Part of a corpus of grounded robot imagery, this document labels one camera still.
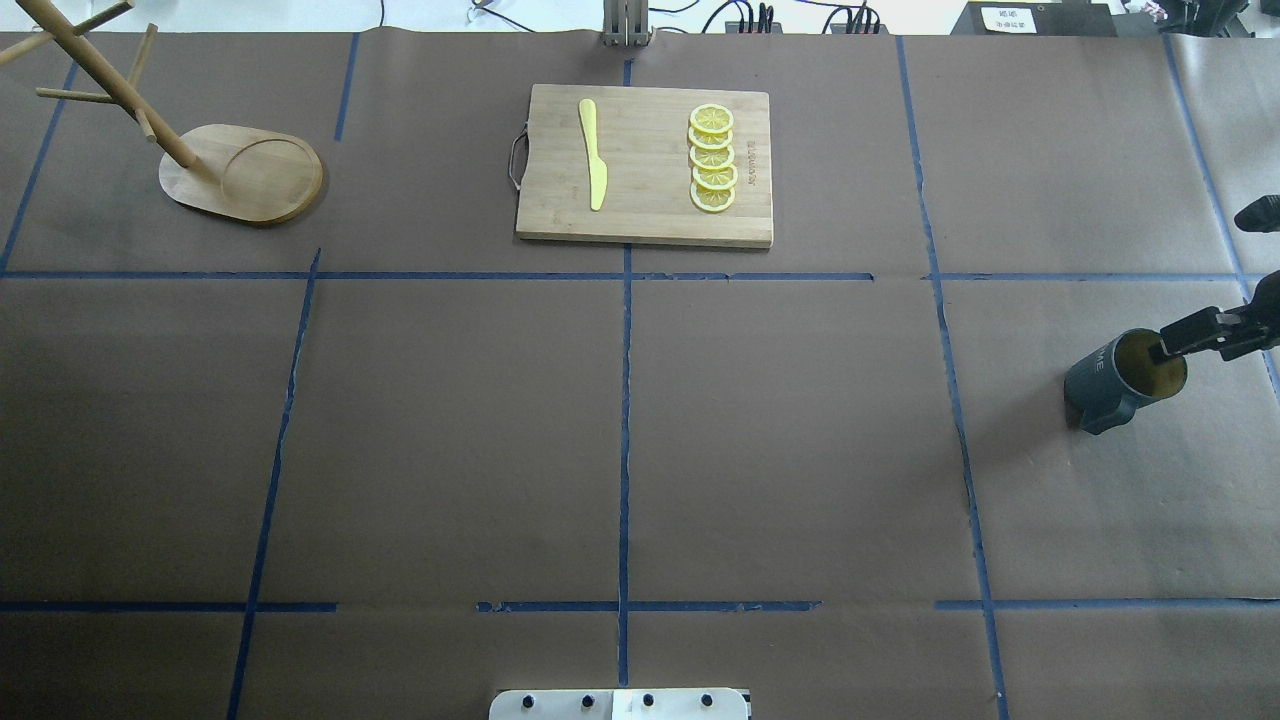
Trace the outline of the dark green HOME mug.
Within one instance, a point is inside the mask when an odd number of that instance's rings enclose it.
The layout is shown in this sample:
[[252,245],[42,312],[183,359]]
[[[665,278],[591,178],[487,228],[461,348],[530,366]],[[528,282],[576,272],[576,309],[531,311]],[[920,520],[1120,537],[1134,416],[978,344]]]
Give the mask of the dark green HOME mug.
[[1129,423],[1142,407],[1171,398],[1187,384],[1184,357],[1153,360],[1164,351],[1160,334],[1134,328],[1076,361],[1064,379],[1064,398],[1079,427],[1098,436]]

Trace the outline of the wooden cup storage rack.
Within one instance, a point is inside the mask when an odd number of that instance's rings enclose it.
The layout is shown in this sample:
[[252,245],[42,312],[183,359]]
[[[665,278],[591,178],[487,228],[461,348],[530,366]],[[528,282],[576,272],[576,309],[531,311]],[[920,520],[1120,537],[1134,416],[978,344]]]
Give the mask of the wooden cup storage rack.
[[275,225],[306,210],[325,181],[323,159],[305,140],[266,129],[206,124],[178,135],[138,90],[157,37],[147,26],[128,73],[118,70],[88,40],[92,29],[134,8],[114,1],[90,18],[73,22],[51,1],[19,1],[37,32],[3,50],[8,64],[55,44],[99,87],[97,92],[37,88],[40,97],[120,108],[142,136],[163,150],[157,182],[186,208],[248,225]]

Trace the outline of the black box with label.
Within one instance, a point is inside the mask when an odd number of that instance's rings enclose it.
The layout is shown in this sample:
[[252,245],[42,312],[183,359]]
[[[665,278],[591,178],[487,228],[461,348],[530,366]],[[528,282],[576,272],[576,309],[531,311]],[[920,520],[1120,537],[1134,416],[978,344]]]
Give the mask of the black box with label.
[[952,36],[1117,37],[1110,6],[1088,1],[970,1]]

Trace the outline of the lemon slice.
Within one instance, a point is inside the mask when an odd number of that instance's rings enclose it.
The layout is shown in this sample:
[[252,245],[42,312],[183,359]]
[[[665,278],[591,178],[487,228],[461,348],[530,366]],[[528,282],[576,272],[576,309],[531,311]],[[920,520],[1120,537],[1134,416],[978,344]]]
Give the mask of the lemon slice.
[[692,205],[707,213],[721,213],[731,208],[736,200],[736,188],[708,188],[696,181],[689,186]]
[[694,149],[718,151],[730,149],[733,142],[733,132],[727,129],[721,133],[709,133],[695,127],[687,128],[687,141]]
[[689,160],[694,168],[701,170],[723,170],[733,167],[736,159],[736,152],[732,146],[724,146],[719,149],[705,149],[700,146],[691,146],[689,149]]
[[690,165],[692,187],[708,193],[735,191],[739,182],[739,170],[733,163],[723,167],[701,167],[696,163]]
[[687,123],[698,133],[726,135],[733,128],[735,117],[727,106],[707,102],[690,111]]

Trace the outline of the black power strip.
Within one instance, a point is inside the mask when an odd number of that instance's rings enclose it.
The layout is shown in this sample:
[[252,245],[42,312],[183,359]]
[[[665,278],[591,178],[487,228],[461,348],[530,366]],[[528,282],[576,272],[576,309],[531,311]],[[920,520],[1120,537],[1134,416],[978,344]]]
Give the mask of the black power strip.
[[870,1],[726,1],[701,32],[727,35],[887,35],[887,23]]

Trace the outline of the bamboo cutting board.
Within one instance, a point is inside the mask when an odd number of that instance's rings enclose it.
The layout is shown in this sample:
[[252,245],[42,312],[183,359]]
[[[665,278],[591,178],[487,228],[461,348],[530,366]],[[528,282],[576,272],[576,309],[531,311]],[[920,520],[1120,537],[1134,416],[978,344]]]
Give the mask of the bamboo cutting board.
[[[588,158],[579,101],[596,102],[599,151],[608,165],[603,209],[589,208]],[[689,114],[703,104],[735,117],[736,200],[721,213],[696,209]],[[522,240],[769,249],[774,240],[771,99],[764,92],[534,85],[529,154],[515,232]]]

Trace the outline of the yellow plastic knife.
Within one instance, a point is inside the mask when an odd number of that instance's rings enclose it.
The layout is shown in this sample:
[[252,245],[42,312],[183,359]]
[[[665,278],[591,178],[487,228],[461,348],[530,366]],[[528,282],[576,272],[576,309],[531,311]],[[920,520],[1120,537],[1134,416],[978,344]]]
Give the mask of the yellow plastic knife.
[[608,165],[599,151],[598,106],[593,99],[579,101],[579,120],[588,158],[589,208],[600,211],[608,190]]

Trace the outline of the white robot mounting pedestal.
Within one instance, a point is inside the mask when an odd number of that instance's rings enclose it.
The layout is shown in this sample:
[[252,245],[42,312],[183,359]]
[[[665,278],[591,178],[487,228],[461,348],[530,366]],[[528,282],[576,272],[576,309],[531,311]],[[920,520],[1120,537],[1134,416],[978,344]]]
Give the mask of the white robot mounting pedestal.
[[746,691],[728,687],[512,689],[489,719],[750,719]]

